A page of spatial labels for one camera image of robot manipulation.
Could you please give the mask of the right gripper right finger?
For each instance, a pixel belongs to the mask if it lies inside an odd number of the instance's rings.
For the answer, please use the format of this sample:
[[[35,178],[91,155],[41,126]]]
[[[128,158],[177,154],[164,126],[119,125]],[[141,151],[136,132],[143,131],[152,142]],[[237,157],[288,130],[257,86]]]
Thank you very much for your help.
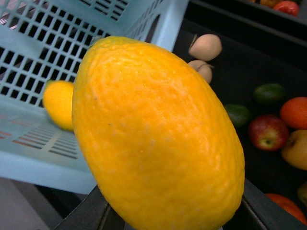
[[[245,180],[241,205],[225,230],[305,230],[307,226]]]

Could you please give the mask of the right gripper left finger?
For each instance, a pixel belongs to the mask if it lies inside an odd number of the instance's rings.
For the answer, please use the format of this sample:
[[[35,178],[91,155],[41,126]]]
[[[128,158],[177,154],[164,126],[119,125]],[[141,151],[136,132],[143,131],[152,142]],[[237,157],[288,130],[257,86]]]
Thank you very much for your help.
[[[58,226],[57,230],[122,230],[125,221],[96,186]]]

